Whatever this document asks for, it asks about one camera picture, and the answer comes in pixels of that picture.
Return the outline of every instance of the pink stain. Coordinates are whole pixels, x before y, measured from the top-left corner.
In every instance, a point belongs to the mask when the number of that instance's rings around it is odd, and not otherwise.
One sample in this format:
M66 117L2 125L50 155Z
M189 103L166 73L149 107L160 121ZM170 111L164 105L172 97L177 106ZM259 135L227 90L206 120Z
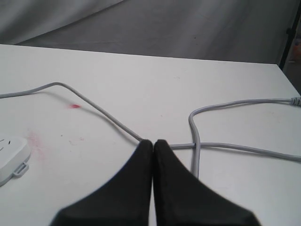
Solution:
M69 108L81 108L80 105L69 105Z
M30 131L29 135L26 137L28 140L28 145L32 149L32 154L37 153L39 160L45 159L45 154L43 153L43 145L40 141L38 134Z

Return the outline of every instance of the cable plug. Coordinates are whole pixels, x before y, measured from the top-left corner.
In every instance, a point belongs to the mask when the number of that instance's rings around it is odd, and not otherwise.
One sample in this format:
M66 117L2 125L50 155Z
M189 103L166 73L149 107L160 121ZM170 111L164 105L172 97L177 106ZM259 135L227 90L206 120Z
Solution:
M293 97L291 99L291 105L301 107L301 97Z

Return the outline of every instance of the fabric backdrop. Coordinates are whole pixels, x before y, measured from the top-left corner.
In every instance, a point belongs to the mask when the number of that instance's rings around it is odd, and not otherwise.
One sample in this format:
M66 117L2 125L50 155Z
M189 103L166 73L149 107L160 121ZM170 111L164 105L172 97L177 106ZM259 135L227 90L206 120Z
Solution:
M111 1L97 2L112 4ZM19 44L162 57L278 63L287 38L285 31L293 22L298 2L125 0ZM39 18L48 23L53 20L43 15ZM19 33L13 32L13 28L7 29L14 34ZM9 35L0 35L11 42Z
M122 0L0 0L0 43L53 31Z

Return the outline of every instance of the power strip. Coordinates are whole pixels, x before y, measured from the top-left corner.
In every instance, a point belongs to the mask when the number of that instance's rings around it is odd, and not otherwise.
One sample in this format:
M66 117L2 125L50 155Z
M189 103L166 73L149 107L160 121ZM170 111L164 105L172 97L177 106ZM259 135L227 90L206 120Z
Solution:
M0 186L28 170L30 155L26 139L0 134Z

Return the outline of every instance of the table surface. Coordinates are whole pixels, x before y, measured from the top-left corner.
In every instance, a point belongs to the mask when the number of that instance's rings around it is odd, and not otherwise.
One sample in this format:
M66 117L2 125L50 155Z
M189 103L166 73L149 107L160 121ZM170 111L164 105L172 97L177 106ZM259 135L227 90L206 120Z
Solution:
M0 93L61 81L143 138L191 142L196 108L250 98L298 97L277 65L0 45ZM108 181L137 141L62 87L0 100L0 132L28 139L30 169L0 187L0 224L46 226L57 211ZM301 155L301 109L259 104L195 117L203 142ZM191 150L176 155L190 168ZM203 149L200 180L252 210L263 226L299 226L301 165ZM153 199L150 225L155 225Z

